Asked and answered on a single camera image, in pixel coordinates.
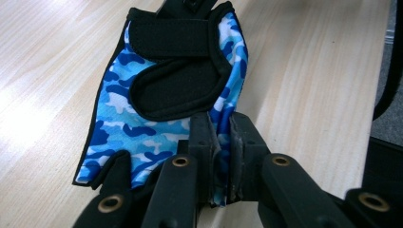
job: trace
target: glove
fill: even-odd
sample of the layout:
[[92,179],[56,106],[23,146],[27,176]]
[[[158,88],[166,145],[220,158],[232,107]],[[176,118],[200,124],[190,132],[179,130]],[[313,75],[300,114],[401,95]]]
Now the glove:
[[73,184],[96,188],[120,151],[131,155],[131,186],[187,140],[194,113],[208,111],[221,151],[214,198],[225,205],[229,117],[246,74],[247,49],[231,3],[203,19],[160,18],[131,9],[106,67]]

